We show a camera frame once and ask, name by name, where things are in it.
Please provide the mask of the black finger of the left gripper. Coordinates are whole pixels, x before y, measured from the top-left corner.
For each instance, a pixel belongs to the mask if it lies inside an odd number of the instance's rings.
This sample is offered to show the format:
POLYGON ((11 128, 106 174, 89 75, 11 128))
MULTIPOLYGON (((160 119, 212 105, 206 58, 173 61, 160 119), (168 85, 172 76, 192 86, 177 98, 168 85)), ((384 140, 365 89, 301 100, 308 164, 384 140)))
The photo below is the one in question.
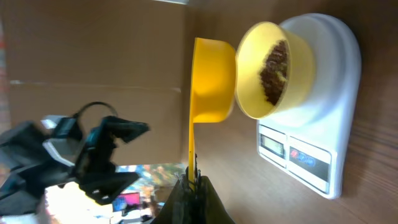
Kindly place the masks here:
POLYGON ((117 139, 121 139, 124 143, 129 143, 149 130, 147 123, 107 116, 95 128, 93 145, 116 146, 115 140, 117 139))

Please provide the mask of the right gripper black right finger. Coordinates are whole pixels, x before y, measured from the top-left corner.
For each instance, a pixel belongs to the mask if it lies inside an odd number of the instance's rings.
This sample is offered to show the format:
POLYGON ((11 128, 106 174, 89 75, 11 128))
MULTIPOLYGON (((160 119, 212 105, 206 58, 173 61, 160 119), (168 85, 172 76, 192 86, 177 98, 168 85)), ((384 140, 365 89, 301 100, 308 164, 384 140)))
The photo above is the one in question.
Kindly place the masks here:
POLYGON ((195 223, 235 224, 207 176, 200 178, 198 197, 195 202, 195 223))

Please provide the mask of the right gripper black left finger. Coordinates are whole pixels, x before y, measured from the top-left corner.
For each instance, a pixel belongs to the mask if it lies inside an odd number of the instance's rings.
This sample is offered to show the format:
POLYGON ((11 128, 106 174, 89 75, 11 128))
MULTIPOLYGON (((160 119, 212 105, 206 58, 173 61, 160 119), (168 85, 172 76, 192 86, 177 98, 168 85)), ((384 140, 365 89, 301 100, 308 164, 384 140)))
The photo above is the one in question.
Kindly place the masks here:
POLYGON ((174 185, 165 205, 151 224, 192 224, 194 192, 182 174, 174 185))

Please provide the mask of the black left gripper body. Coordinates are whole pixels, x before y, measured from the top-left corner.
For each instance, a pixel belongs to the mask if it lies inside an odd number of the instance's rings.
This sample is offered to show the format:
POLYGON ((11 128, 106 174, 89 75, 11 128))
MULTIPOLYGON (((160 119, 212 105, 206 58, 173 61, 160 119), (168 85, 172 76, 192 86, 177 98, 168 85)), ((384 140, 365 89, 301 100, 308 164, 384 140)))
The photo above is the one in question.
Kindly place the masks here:
POLYGON ((112 203, 139 179, 135 172, 116 171, 116 165, 111 162, 116 148, 113 138, 87 141, 73 170, 80 190, 99 205, 112 203))

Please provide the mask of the yellow plastic scoop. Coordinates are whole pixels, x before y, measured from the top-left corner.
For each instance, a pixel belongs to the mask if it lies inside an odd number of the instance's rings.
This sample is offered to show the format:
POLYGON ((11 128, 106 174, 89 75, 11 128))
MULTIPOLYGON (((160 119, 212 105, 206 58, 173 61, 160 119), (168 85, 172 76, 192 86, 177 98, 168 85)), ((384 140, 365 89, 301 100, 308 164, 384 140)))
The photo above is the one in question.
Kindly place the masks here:
POLYGON ((235 50, 227 42, 196 38, 193 48, 188 134, 188 186, 198 178, 194 124, 219 123, 230 114, 236 84, 235 50))

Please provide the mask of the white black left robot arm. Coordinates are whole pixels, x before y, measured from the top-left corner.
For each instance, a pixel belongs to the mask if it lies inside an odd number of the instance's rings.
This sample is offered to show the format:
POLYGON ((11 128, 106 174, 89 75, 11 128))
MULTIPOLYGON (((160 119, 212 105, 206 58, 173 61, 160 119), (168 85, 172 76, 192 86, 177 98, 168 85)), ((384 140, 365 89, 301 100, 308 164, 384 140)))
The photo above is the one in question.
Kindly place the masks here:
POLYGON ((1 186, 1 215, 35 213, 48 187, 76 182, 85 195, 107 205, 139 179, 117 172, 115 141, 129 143, 146 133, 146 123, 107 116, 84 137, 77 116, 62 117, 50 135, 26 121, 1 134, 1 164, 10 170, 1 186))

